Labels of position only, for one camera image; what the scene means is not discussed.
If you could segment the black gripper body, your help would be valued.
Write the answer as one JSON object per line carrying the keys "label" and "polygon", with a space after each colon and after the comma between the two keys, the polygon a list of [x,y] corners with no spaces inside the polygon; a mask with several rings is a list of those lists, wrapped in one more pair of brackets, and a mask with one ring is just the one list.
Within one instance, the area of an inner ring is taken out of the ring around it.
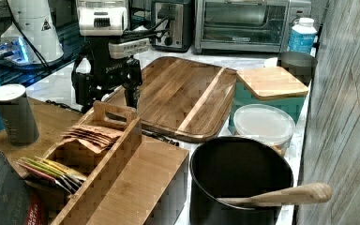
{"label": "black gripper body", "polygon": [[133,56],[111,58],[105,37],[87,39],[75,60],[71,82],[75,91],[97,91],[102,100],[118,86],[143,84],[140,61]]}

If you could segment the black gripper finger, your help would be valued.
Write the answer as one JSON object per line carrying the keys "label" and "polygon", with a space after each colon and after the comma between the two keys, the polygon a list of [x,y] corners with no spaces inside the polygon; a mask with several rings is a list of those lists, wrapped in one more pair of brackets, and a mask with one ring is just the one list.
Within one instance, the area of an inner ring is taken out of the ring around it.
{"label": "black gripper finger", "polygon": [[138,108],[140,98],[140,89],[138,85],[125,85],[125,99],[129,107]]}
{"label": "black gripper finger", "polygon": [[76,103],[82,106],[82,113],[86,113],[93,107],[93,103],[100,99],[97,91],[77,90],[75,91]]}

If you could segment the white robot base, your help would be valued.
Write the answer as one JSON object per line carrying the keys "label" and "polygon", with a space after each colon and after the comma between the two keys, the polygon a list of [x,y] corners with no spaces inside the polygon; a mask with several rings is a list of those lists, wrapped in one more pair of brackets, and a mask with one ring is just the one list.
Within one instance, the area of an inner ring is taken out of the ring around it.
{"label": "white robot base", "polygon": [[20,67],[53,66],[69,57],[49,0],[0,0],[0,56]]}

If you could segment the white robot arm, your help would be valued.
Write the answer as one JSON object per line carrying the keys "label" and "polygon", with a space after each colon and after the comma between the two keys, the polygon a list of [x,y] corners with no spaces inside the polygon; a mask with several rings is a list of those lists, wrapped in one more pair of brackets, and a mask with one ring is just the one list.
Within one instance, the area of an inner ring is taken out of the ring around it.
{"label": "white robot arm", "polygon": [[130,28],[128,0],[77,0],[76,7],[84,36],[71,71],[76,103],[85,113],[95,101],[122,86],[126,104],[135,108],[143,79],[134,55],[149,49],[154,31]]}

